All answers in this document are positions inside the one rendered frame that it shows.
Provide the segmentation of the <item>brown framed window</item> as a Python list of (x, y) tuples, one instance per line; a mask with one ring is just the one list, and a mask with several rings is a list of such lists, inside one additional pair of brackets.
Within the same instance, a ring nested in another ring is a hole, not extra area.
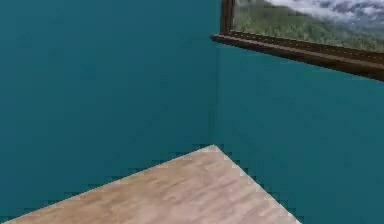
[(384, 82), (384, 0), (222, 0), (211, 40)]

